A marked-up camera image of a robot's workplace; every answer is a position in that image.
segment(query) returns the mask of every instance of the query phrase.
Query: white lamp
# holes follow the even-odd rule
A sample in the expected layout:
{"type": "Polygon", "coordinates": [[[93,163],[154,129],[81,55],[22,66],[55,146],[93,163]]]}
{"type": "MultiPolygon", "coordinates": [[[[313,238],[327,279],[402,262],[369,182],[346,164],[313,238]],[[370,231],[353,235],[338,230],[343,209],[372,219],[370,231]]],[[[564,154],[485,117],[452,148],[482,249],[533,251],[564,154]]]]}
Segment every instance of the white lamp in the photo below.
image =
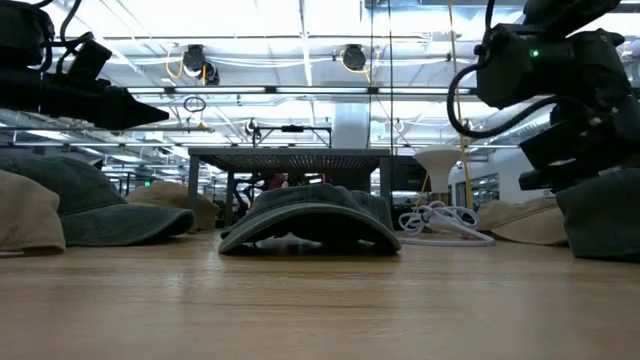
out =
{"type": "Polygon", "coordinates": [[[431,180],[431,200],[449,204],[449,173],[460,160],[462,151],[453,145],[431,145],[418,151],[413,157],[431,180]]]}

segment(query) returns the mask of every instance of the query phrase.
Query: tan baseball cap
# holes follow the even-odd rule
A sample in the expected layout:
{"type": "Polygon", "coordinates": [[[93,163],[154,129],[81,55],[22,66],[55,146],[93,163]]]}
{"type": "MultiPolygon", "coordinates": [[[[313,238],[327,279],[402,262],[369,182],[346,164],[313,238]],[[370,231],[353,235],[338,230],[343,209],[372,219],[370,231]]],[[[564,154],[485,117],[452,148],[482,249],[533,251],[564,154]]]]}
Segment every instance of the tan baseball cap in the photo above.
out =
{"type": "Polygon", "coordinates": [[[535,244],[561,245],[567,242],[564,217],[556,199],[544,197],[522,204],[491,201],[478,210],[478,230],[502,239],[535,244]]]}
{"type": "Polygon", "coordinates": [[[0,170],[0,252],[63,252],[59,203],[58,195],[37,182],[0,170]]]}
{"type": "MultiPolygon", "coordinates": [[[[156,181],[151,186],[139,187],[127,196],[127,201],[168,208],[191,208],[187,187],[169,181],[156,181]]],[[[215,229],[219,211],[218,205],[198,194],[197,228],[202,230],[215,229]]]]}

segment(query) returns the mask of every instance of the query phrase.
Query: black table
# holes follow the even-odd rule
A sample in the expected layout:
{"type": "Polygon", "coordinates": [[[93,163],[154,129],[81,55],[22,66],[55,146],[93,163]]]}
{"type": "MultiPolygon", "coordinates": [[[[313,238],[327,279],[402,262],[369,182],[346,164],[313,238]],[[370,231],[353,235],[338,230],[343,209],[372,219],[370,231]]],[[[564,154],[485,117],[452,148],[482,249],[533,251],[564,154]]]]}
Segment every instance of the black table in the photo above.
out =
{"type": "MultiPolygon", "coordinates": [[[[198,174],[200,161],[227,172],[225,225],[231,225],[235,173],[323,173],[340,177],[359,178],[371,183],[371,173],[380,167],[380,196],[391,200],[389,177],[390,152],[385,149],[329,149],[329,148],[189,148],[189,200],[197,211],[198,174]]],[[[365,188],[350,190],[370,191],[365,188]]]]}

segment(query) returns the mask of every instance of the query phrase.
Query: table surface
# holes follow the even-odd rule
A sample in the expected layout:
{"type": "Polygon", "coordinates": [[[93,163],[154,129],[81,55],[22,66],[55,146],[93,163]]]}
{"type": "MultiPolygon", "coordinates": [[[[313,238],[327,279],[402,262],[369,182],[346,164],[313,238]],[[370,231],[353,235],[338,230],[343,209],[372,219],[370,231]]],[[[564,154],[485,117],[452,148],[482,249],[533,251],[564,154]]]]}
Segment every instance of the table surface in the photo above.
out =
{"type": "Polygon", "coordinates": [[[212,234],[0,259],[9,359],[637,359],[640,267],[566,248],[219,257],[212,234]]]}

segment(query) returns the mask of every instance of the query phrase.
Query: baseball cap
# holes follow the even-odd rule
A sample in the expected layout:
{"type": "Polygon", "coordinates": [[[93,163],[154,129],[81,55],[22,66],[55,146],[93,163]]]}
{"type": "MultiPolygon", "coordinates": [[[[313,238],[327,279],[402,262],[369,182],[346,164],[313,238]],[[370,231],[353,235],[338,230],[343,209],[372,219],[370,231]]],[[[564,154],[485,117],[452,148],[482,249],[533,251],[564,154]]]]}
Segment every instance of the baseball cap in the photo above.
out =
{"type": "Polygon", "coordinates": [[[129,204],[95,167],[64,157],[9,159],[0,169],[28,177],[60,197],[67,246],[154,243],[188,232],[191,211],[129,204]]]}
{"type": "MultiPolygon", "coordinates": [[[[190,209],[189,191],[186,186],[169,181],[156,181],[150,186],[139,187],[127,196],[130,203],[148,204],[178,209],[190,209]]],[[[196,226],[202,230],[216,228],[220,208],[198,194],[196,226]]]]}
{"type": "Polygon", "coordinates": [[[0,170],[0,252],[63,252],[59,203],[58,195],[37,182],[0,170]]]}
{"type": "Polygon", "coordinates": [[[350,247],[361,240],[380,252],[395,253],[401,245],[387,202],[364,191],[317,184],[266,191],[245,217],[222,232],[218,252],[234,253],[289,233],[314,242],[350,247]]]}
{"type": "Polygon", "coordinates": [[[541,197],[521,204],[490,201],[480,205],[478,230],[506,240],[532,245],[562,245],[567,234],[564,218],[553,197],[541,197]]]}
{"type": "Polygon", "coordinates": [[[622,169],[556,193],[574,257],[640,262],[640,169],[622,169]]]}

